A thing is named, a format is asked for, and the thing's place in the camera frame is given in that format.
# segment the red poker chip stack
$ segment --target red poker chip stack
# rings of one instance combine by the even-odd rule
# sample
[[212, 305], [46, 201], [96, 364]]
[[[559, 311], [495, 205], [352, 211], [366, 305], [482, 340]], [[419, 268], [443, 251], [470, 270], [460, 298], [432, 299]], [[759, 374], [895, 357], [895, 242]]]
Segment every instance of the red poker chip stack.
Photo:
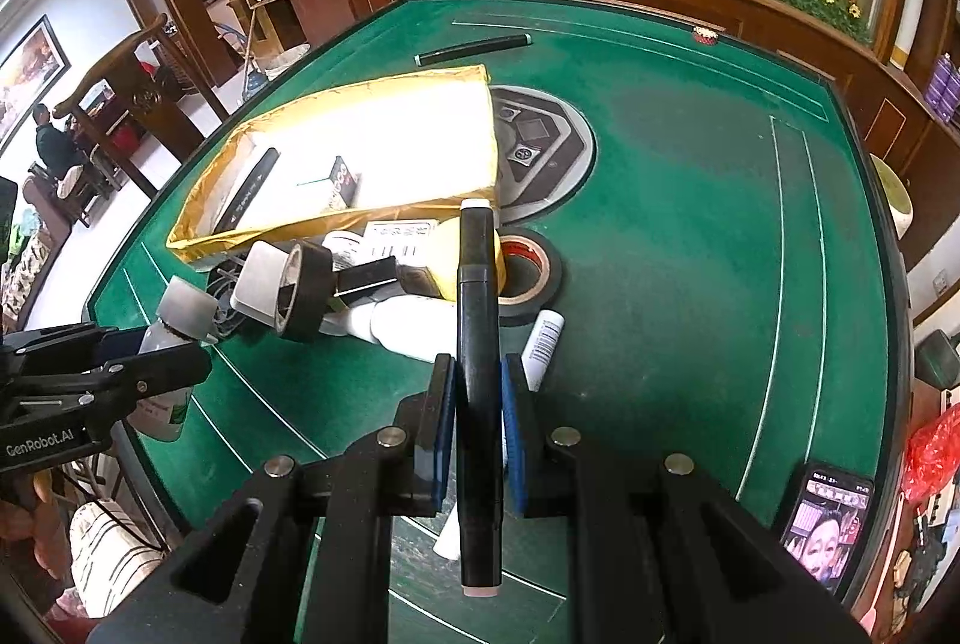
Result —
[[704, 46], [716, 45], [717, 38], [719, 37], [720, 35], [712, 29], [707, 29], [706, 27], [693, 28], [693, 39], [697, 41], [697, 43], [703, 43]]

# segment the human hand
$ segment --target human hand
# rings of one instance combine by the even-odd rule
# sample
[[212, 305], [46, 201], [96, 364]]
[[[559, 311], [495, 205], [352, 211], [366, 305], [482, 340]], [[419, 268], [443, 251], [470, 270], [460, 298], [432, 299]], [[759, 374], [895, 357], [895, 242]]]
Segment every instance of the human hand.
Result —
[[0, 501], [0, 538], [34, 539], [37, 564], [54, 579], [62, 579], [70, 568], [70, 547], [51, 489], [50, 471], [37, 473], [32, 481], [40, 499], [35, 510], [27, 511], [19, 505]]

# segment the red plastic bag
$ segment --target red plastic bag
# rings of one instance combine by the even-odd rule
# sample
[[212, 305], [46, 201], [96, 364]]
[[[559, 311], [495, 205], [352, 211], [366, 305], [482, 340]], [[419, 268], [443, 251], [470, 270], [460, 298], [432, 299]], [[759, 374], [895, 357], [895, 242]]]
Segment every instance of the red plastic bag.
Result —
[[960, 403], [910, 437], [902, 489], [916, 503], [947, 486], [960, 467]]

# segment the dark jacket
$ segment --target dark jacket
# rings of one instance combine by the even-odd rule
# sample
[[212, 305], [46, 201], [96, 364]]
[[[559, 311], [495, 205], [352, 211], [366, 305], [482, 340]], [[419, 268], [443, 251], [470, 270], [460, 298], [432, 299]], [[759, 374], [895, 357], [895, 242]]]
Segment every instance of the dark jacket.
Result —
[[60, 181], [74, 165], [83, 165], [83, 152], [64, 130], [57, 130], [50, 123], [37, 128], [37, 154]]

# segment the yellow tape roll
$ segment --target yellow tape roll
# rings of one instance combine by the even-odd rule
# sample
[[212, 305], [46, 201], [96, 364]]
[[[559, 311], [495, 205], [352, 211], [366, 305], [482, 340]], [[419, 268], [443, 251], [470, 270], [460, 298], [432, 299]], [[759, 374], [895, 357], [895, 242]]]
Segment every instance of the yellow tape roll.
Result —
[[[496, 291], [507, 283], [507, 266], [500, 251], [500, 237], [493, 233], [493, 256], [496, 257]], [[444, 300], [457, 299], [457, 267], [460, 265], [460, 218], [447, 219], [434, 227], [426, 246], [426, 267]]]

